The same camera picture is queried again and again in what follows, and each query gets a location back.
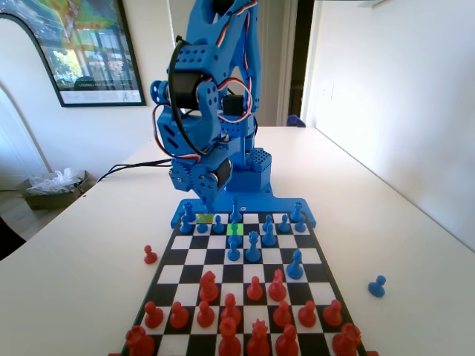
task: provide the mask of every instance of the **white square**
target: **white square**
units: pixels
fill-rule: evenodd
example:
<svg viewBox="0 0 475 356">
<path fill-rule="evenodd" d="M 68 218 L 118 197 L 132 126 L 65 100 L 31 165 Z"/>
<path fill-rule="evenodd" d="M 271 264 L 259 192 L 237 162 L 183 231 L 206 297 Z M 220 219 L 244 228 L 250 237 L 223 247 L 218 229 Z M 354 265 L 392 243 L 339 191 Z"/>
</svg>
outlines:
<svg viewBox="0 0 475 356">
<path fill-rule="evenodd" d="M 214 279 L 215 283 L 223 282 L 223 267 L 224 265 L 204 265 L 202 276 L 207 272 L 211 271 L 214 273 L 216 278 Z"/>
<path fill-rule="evenodd" d="M 258 276 L 259 282 L 264 283 L 264 266 L 260 263 L 244 265 L 244 283 L 251 283 L 254 276 Z"/>
<path fill-rule="evenodd" d="M 258 224 L 259 214 L 243 214 L 243 222 L 245 224 Z"/>
<path fill-rule="evenodd" d="M 239 258 L 236 261 L 231 261 L 228 258 L 229 248 L 224 252 L 224 264 L 225 265 L 242 265 L 244 263 L 244 250 L 242 248 L 237 249 L 240 252 Z"/>
<path fill-rule="evenodd" d="M 317 306 L 328 306 L 336 299 L 332 286 L 328 282 L 309 283 L 313 301 Z"/>
<path fill-rule="evenodd" d="M 180 302 L 182 306 L 196 306 L 200 285 L 198 283 L 179 284 L 175 293 L 174 302 Z"/>
<path fill-rule="evenodd" d="M 157 283 L 178 283 L 180 282 L 182 271 L 183 265 L 164 265 Z"/>
<path fill-rule="evenodd" d="M 226 248 L 226 235 L 211 235 L 208 241 L 208 250 L 223 250 Z"/>
<path fill-rule="evenodd" d="M 185 265 L 204 265 L 206 257 L 206 250 L 191 249 L 186 255 Z"/>
<path fill-rule="evenodd" d="M 158 349 L 158 356 L 186 355 L 190 335 L 163 335 Z"/>
<path fill-rule="evenodd" d="M 198 313 L 200 313 L 200 307 L 197 306 L 194 310 L 194 318 L 193 324 L 191 325 L 191 333 L 192 334 L 217 334 L 217 320 L 219 319 L 220 307 L 219 306 L 210 306 L 211 309 L 214 311 L 214 320 L 213 324 L 208 326 L 207 328 L 202 328 L 200 324 L 197 322 Z"/>
<path fill-rule="evenodd" d="M 252 324 L 259 319 L 264 320 L 269 328 L 269 312 L 267 306 L 244 306 L 244 334 L 252 334 Z"/>
<path fill-rule="evenodd" d="M 305 269 L 304 269 L 304 274 L 302 274 L 302 277 L 300 277 L 297 280 L 294 280 L 293 278 L 289 277 L 289 275 L 287 274 L 287 266 L 288 265 L 284 265 L 285 281 L 287 281 L 287 283 L 307 283 L 308 282 L 307 275 L 305 274 Z"/>
<path fill-rule="evenodd" d="M 295 328 L 297 329 L 298 334 L 321 334 L 324 332 L 324 330 L 321 328 L 321 323 L 320 320 L 318 319 L 318 313 L 317 313 L 317 308 L 315 308 L 315 315 L 317 317 L 317 321 L 314 326 L 311 328 L 307 328 L 306 326 L 303 326 L 298 319 L 298 312 L 300 309 L 302 309 L 304 306 L 292 306 L 292 313 L 294 314 L 294 321 L 295 321 Z"/>
<path fill-rule="evenodd" d="M 264 265 L 281 265 L 281 250 L 279 248 L 263 248 L 262 263 Z"/>
<path fill-rule="evenodd" d="M 237 306 L 244 305 L 244 286 L 242 283 L 223 283 L 221 284 L 221 300 L 220 306 L 225 306 L 224 300 L 226 294 L 233 293 L 236 299 Z"/>
<path fill-rule="evenodd" d="M 163 311 L 163 321 L 162 323 L 155 329 L 149 329 L 147 325 L 145 324 L 145 317 L 147 314 L 145 313 L 143 315 L 142 322 L 140 326 L 142 326 L 145 329 L 145 332 L 147 335 L 163 335 L 163 332 L 165 331 L 165 326 L 166 326 L 166 321 L 168 320 L 168 316 L 170 315 L 170 306 L 161 306 L 160 309 Z"/>
<path fill-rule="evenodd" d="M 171 245 L 172 250 L 188 250 L 191 244 L 191 236 L 176 236 Z"/>
<path fill-rule="evenodd" d="M 287 290 L 287 283 L 282 283 L 285 287 L 286 294 L 284 300 L 290 305 L 289 291 Z M 281 302 L 276 302 L 269 295 L 269 286 L 271 283 L 266 283 L 266 296 L 267 296 L 267 305 L 268 306 L 279 306 Z"/>
<path fill-rule="evenodd" d="M 297 248 L 294 235 L 277 235 L 279 248 Z"/>
</svg>

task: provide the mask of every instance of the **blue chess piece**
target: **blue chess piece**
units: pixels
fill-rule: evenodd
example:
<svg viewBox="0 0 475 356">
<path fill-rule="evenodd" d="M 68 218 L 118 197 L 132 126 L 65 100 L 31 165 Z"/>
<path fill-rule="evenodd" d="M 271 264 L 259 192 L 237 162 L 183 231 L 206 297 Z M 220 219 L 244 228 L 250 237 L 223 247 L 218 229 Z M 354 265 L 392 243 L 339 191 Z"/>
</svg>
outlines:
<svg viewBox="0 0 475 356">
<path fill-rule="evenodd" d="M 222 234 L 224 232 L 224 225 L 221 223 L 221 217 L 219 215 L 216 216 L 216 223 L 213 226 L 213 231 L 216 234 Z"/>
<path fill-rule="evenodd" d="M 383 285 L 386 283 L 386 278 L 384 276 L 378 276 L 375 282 L 371 282 L 368 285 L 368 290 L 375 297 L 381 298 L 386 294 Z"/>
<path fill-rule="evenodd" d="M 279 231 L 282 233 L 289 232 L 290 224 L 288 223 L 289 217 L 287 214 L 282 215 L 282 222 L 279 224 Z"/>
<path fill-rule="evenodd" d="M 183 215 L 181 217 L 181 226 L 180 226 L 180 232 L 182 234 L 187 234 L 189 233 L 192 229 L 193 229 L 193 226 L 191 226 L 189 223 L 188 223 L 188 220 L 186 219 L 186 216 Z"/>
<path fill-rule="evenodd" d="M 276 243 L 277 239 L 274 236 L 274 225 L 269 224 L 266 233 L 262 236 L 262 244 L 267 247 L 273 247 Z"/>
<path fill-rule="evenodd" d="M 243 216 L 239 212 L 238 200 L 236 197 L 232 198 L 232 213 L 230 217 L 232 222 L 236 221 L 237 223 L 240 223 L 240 221 L 243 219 Z"/>
<path fill-rule="evenodd" d="M 296 202 L 294 211 L 290 214 L 290 220 L 293 223 L 297 223 L 300 221 L 300 217 L 302 216 L 301 210 L 302 210 L 302 203 Z"/>
<path fill-rule="evenodd" d="M 295 224 L 295 230 L 296 231 L 298 231 L 298 232 L 304 232 L 305 231 L 305 229 L 307 227 L 305 226 L 304 221 L 305 221 L 305 216 L 301 215 L 299 221 Z"/>
<path fill-rule="evenodd" d="M 261 252 L 256 247 L 258 241 L 259 234 L 256 231 L 252 231 L 249 234 L 249 242 L 251 243 L 251 248 L 246 251 L 246 259 L 249 262 L 257 262 L 261 259 Z"/>
<path fill-rule="evenodd" d="M 232 243 L 230 243 L 231 245 L 231 249 L 228 251 L 228 258 L 231 260 L 231 261 L 237 261 L 239 260 L 239 257 L 240 257 L 240 252 L 238 250 L 238 245 L 236 245 L 236 242 L 233 241 Z"/>
<path fill-rule="evenodd" d="M 293 262 L 287 266 L 287 275 L 293 280 L 299 280 L 304 275 L 304 269 L 300 265 L 302 263 L 302 253 L 297 248 L 292 255 Z"/>
</svg>

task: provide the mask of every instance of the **blue mounting plate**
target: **blue mounting plate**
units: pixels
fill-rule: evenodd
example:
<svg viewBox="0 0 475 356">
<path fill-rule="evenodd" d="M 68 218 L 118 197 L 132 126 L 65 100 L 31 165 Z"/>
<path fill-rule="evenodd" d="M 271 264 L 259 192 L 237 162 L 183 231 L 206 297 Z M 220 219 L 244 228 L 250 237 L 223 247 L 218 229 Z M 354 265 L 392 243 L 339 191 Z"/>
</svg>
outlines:
<svg viewBox="0 0 475 356">
<path fill-rule="evenodd" d="M 307 216 L 307 224 L 313 228 L 317 226 L 317 222 L 313 217 L 310 208 L 302 198 L 277 198 L 272 194 L 270 183 L 259 192 L 256 191 L 226 191 L 224 190 L 214 202 L 214 211 L 219 213 L 232 213 L 232 198 L 236 197 L 238 206 L 241 211 L 251 211 L 253 213 L 274 211 L 276 213 L 288 213 L 294 210 L 295 203 L 302 203 L 302 212 Z M 177 210 L 171 220 L 171 227 L 174 228 L 180 223 L 180 216 L 185 211 L 183 204 L 190 202 L 193 206 L 194 213 L 207 213 L 201 200 L 184 199 L 178 205 Z"/>
</svg>

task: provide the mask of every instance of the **black square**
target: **black square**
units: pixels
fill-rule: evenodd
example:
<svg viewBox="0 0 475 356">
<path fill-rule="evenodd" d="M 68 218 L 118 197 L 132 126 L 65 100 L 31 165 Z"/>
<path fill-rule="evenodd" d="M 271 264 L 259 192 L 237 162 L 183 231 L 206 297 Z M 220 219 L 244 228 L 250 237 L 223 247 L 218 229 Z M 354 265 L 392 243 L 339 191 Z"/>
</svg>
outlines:
<svg viewBox="0 0 475 356">
<path fill-rule="evenodd" d="M 287 283 L 290 303 L 294 306 L 303 306 L 308 300 L 313 300 L 308 283 Z"/>
<path fill-rule="evenodd" d="M 321 263 L 304 263 L 304 270 L 309 282 L 329 282 L 324 265 Z"/>
<path fill-rule="evenodd" d="M 244 281 L 243 265 L 224 265 L 223 283 L 242 283 Z"/>
<path fill-rule="evenodd" d="M 285 282 L 284 265 L 263 265 L 264 282 L 272 283 L 274 281 L 274 273 L 279 268 L 282 271 L 282 282 Z"/>
<path fill-rule="evenodd" d="M 163 262 L 166 265 L 184 265 L 187 254 L 188 250 L 168 250 Z"/>
<path fill-rule="evenodd" d="M 302 356 L 330 356 L 324 334 L 298 334 Z"/>
<path fill-rule="evenodd" d="M 208 248 L 209 236 L 193 236 L 191 238 L 190 248 L 206 249 Z"/>
<path fill-rule="evenodd" d="M 203 265 L 184 265 L 180 283 L 199 283 L 203 275 Z"/>
<path fill-rule="evenodd" d="M 217 335 L 190 335 L 186 356 L 214 355 Z"/>
<path fill-rule="evenodd" d="M 168 316 L 168 320 L 167 320 L 167 323 L 166 323 L 166 326 L 165 326 L 165 331 L 163 332 L 163 334 L 180 334 L 180 335 L 183 335 L 183 334 L 189 334 L 191 332 L 191 325 L 193 325 L 193 317 L 194 317 L 194 307 L 193 306 L 184 306 L 183 308 L 188 310 L 188 313 L 189 313 L 189 318 L 188 318 L 188 322 L 186 323 L 186 325 L 181 329 L 175 329 L 173 326 L 171 326 L 171 324 L 170 324 L 171 311 L 170 311 L 170 315 Z"/>
<path fill-rule="evenodd" d="M 206 250 L 205 265 L 222 265 L 224 264 L 225 250 L 211 249 Z"/>
</svg>

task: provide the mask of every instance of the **red chess piece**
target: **red chess piece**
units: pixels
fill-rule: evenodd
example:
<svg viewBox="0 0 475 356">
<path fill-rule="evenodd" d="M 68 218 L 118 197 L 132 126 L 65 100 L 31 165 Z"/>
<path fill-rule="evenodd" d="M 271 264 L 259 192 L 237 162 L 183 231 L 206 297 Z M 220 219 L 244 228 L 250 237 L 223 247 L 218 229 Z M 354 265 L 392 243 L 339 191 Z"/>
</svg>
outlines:
<svg viewBox="0 0 475 356">
<path fill-rule="evenodd" d="M 152 356 L 155 349 L 154 339 L 148 336 L 140 325 L 132 326 L 127 332 L 125 344 L 130 349 L 130 356 Z"/>
<path fill-rule="evenodd" d="M 202 328 L 207 328 L 214 321 L 214 310 L 209 307 L 209 304 L 205 300 L 201 300 L 200 302 L 200 312 L 196 318 L 198 324 Z"/>
<path fill-rule="evenodd" d="M 273 316 L 275 323 L 281 328 L 284 328 L 285 325 L 290 324 L 292 317 L 290 316 L 289 304 L 287 304 L 285 300 L 282 300 L 279 307 L 274 310 Z"/>
<path fill-rule="evenodd" d="M 147 254 L 143 260 L 145 261 L 145 263 L 147 263 L 148 265 L 151 265 L 152 263 L 154 263 L 157 259 L 158 259 L 158 256 L 155 252 L 152 252 L 151 251 L 151 247 L 150 245 L 147 245 L 145 248 L 145 253 Z"/>
<path fill-rule="evenodd" d="M 247 297 L 250 300 L 257 301 L 262 298 L 263 290 L 261 285 L 259 284 L 259 277 L 254 276 L 251 279 L 251 285 L 247 287 Z"/>
<path fill-rule="evenodd" d="M 361 343 L 361 332 L 352 323 L 341 327 L 341 334 L 333 337 L 332 346 L 336 356 L 356 355 L 356 347 Z"/>
<path fill-rule="evenodd" d="M 171 305 L 170 324 L 176 329 L 183 328 L 188 322 L 190 314 L 188 310 L 181 306 L 180 302 L 175 302 Z"/>
<path fill-rule="evenodd" d="M 213 272 L 207 271 L 200 280 L 200 298 L 208 303 L 214 301 L 219 294 L 219 290 L 214 282 L 216 276 Z"/>
<path fill-rule="evenodd" d="M 259 319 L 252 324 L 252 337 L 246 345 L 247 356 L 269 356 L 270 345 L 267 341 L 267 326 Z"/>
<path fill-rule="evenodd" d="M 339 300 L 335 299 L 324 308 L 324 320 L 325 323 L 335 328 L 341 325 L 341 303 Z"/>
<path fill-rule="evenodd" d="M 226 306 L 221 312 L 221 319 L 225 317 L 232 317 L 236 322 L 236 325 L 239 325 L 241 319 L 241 313 L 239 308 L 236 306 L 236 298 L 233 293 L 226 294 L 224 298 L 224 305 Z"/>
<path fill-rule="evenodd" d="M 315 315 L 315 303 L 308 300 L 305 306 L 298 311 L 298 320 L 300 324 L 307 328 L 311 328 L 317 322 L 317 316 Z"/>
<path fill-rule="evenodd" d="M 274 280 L 272 284 L 269 286 L 269 296 L 275 300 L 276 302 L 280 302 L 284 300 L 287 290 L 285 289 L 282 281 L 284 280 L 284 276 L 282 275 L 281 269 L 276 269 L 274 272 Z"/>
<path fill-rule="evenodd" d="M 150 301 L 145 305 L 145 325 L 150 329 L 155 329 L 163 321 L 163 310 L 157 308 L 155 303 Z"/>
<path fill-rule="evenodd" d="M 220 356 L 240 356 L 240 341 L 236 337 L 236 322 L 231 317 L 225 317 L 220 323 L 223 339 L 220 343 Z"/>
<path fill-rule="evenodd" d="M 292 324 L 287 324 L 284 334 L 275 341 L 277 356 L 298 356 L 297 331 Z"/>
</svg>

